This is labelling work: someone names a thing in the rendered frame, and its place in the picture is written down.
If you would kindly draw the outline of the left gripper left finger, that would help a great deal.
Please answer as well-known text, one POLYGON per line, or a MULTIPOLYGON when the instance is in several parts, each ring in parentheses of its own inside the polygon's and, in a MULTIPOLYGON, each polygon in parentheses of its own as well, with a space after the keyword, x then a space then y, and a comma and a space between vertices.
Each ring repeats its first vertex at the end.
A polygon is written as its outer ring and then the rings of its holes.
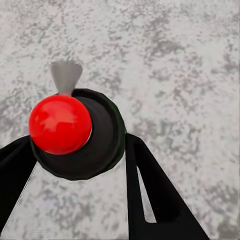
POLYGON ((0 149, 0 233, 37 161, 30 135, 0 149))

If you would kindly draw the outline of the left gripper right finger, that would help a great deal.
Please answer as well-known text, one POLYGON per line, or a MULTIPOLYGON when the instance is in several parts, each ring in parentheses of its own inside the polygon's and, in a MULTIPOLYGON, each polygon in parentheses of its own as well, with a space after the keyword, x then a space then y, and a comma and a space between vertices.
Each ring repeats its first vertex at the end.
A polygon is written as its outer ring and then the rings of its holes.
POLYGON ((125 134, 129 240, 210 240, 145 142, 125 134), (139 168, 156 223, 145 220, 139 168))

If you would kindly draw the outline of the insectifuge atomizer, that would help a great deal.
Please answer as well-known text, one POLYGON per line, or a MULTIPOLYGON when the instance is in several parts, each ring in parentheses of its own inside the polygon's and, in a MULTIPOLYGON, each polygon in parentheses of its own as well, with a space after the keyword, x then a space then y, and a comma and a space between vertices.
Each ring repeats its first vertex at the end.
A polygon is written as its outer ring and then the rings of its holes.
POLYGON ((70 181, 117 168, 126 158, 126 126, 118 106, 101 92, 75 88, 83 72, 80 64, 58 60, 49 69, 58 94, 39 102, 28 122, 38 162, 70 181))

